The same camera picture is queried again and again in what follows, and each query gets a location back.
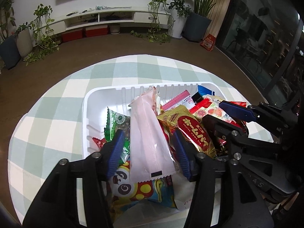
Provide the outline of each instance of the metal screw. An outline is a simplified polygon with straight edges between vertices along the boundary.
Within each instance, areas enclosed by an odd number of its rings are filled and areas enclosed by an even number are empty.
[[[234,136],[237,136],[239,134],[239,132],[234,130],[234,131],[231,132],[231,134],[234,135]]]
[[[59,161],[60,165],[65,165],[67,163],[67,159],[62,159]]]
[[[237,165],[239,162],[236,159],[231,159],[230,164]]]
[[[93,154],[92,154],[92,157],[94,158],[94,159],[97,159],[97,158],[99,158],[100,157],[100,152],[94,152]]]
[[[240,160],[241,157],[242,157],[242,155],[241,155],[240,153],[235,153],[235,154],[234,154],[234,158],[235,158],[236,160]]]
[[[204,153],[197,153],[196,156],[200,159],[204,159],[206,157],[206,155]]]

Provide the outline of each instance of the curtain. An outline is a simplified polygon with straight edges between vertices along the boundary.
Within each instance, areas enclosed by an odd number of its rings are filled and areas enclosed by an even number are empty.
[[[215,6],[211,9],[210,14],[208,15],[208,18],[212,21],[206,31],[205,37],[208,34],[217,37],[226,15],[230,0],[215,0],[215,2]]]

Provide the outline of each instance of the white tv cabinet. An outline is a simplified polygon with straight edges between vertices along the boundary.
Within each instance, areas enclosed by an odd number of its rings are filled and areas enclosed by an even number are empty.
[[[126,17],[121,20],[105,20],[108,15]],[[89,19],[96,18],[94,22],[88,22]],[[168,14],[165,11],[158,12],[159,23],[161,27],[166,28],[168,23]],[[142,23],[151,23],[153,16],[145,7],[117,8],[93,10],[86,13],[76,13],[71,16],[60,16],[50,23],[50,28],[54,30],[54,34],[63,33],[68,30],[101,24],[120,23],[121,26],[143,26]]]

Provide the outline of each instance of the brown floor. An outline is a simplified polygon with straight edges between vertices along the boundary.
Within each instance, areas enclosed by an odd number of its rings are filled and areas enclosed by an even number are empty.
[[[167,44],[149,43],[129,34],[79,39],[60,46],[60,51],[44,60],[14,69],[3,69],[0,75],[0,200],[16,217],[10,198],[7,157],[11,135],[20,118],[54,84],[69,74],[97,62],[132,54],[151,54],[174,58],[204,68],[232,86],[252,104],[263,100],[247,77],[217,49],[208,52],[185,39]]]

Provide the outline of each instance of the green snack package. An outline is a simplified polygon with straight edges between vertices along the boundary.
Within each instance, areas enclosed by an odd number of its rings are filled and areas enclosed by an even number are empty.
[[[122,129],[126,136],[119,165],[124,164],[130,156],[130,119],[129,116],[119,114],[108,108],[107,125],[104,128],[104,137],[106,141],[112,141],[118,129]]]

